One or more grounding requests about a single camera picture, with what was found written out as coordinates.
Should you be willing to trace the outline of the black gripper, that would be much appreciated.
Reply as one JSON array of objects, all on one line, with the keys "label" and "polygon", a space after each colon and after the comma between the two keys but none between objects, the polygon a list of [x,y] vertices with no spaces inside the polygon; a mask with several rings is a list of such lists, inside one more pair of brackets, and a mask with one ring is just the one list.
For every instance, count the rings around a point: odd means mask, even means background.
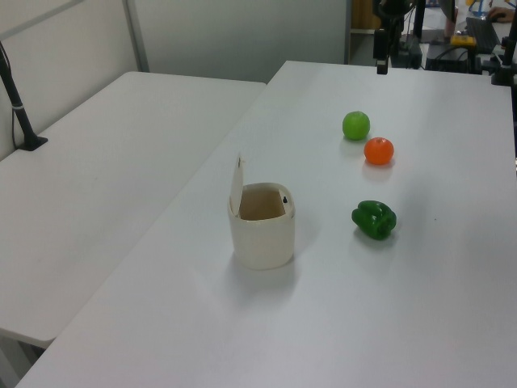
[{"label": "black gripper", "polygon": [[374,31],[373,58],[376,62],[376,73],[386,75],[389,69],[389,33],[381,28]]}]

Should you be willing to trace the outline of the person's hand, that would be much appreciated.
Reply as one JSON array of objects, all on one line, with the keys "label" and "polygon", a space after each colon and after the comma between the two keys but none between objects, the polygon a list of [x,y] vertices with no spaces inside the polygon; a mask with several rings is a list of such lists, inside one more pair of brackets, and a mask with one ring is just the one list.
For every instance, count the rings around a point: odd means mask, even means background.
[{"label": "person's hand", "polygon": [[486,18],[491,23],[510,23],[514,18],[515,11],[510,8],[505,7],[492,7],[487,15]]}]

